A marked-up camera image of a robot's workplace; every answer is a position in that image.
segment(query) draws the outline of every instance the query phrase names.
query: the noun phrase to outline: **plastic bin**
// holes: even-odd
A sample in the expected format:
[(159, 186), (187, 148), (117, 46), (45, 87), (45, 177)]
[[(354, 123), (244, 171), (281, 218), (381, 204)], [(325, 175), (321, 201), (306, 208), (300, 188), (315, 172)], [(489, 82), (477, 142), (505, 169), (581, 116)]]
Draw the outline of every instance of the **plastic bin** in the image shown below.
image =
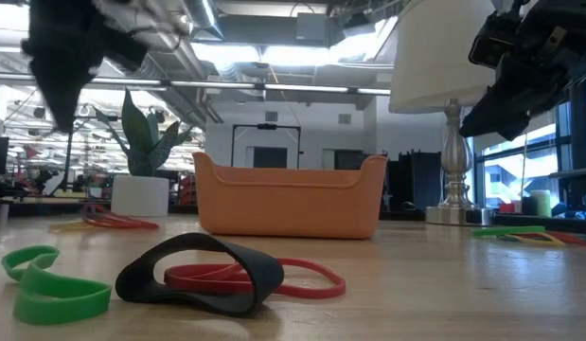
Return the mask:
[(379, 225), (387, 159), (361, 170), (222, 167), (194, 153), (202, 228), (213, 234), (370, 238)]

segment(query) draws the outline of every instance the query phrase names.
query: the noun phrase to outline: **table surface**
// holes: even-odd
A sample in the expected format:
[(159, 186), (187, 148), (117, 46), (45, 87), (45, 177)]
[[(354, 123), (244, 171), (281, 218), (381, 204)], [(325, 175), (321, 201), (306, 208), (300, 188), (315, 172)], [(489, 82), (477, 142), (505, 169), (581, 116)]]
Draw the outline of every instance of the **table surface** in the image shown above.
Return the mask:
[[(155, 220), (158, 231), (52, 233), (73, 218), (11, 219), (0, 228), (0, 260), (33, 244), (62, 252), (51, 272), (114, 283), (151, 246), (202, 231), (195, 216)], [(17, 284), (0, 266), (0, 341), (50, 340), (586, 340), (586, 247), (538, 247), (475, 239), (464, 227), (382, 222), (371, 241), (226, 237), (276, 257), (330, 267), (347, 282), (344, 296), (304, 300), (271, 296), (254, 318), (186, 307), (134, 304), (115, 293), (108, 313), (61, 326), (29, 326), (11, 315)], [(182, 252), (171, 265), (229, 261)], [(312, 272), (288, 268), (287, 281), (328, 286)]]

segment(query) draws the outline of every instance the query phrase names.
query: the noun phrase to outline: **lamp base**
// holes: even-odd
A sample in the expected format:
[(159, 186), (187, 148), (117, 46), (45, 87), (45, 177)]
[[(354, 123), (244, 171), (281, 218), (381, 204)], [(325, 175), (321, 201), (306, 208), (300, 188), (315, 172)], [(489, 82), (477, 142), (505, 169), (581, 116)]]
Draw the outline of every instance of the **lamp base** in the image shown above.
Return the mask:
[(494, 211), (487, 208), (427, 207), (425, 223), (462, 226), (486, 226), (492, 223)]

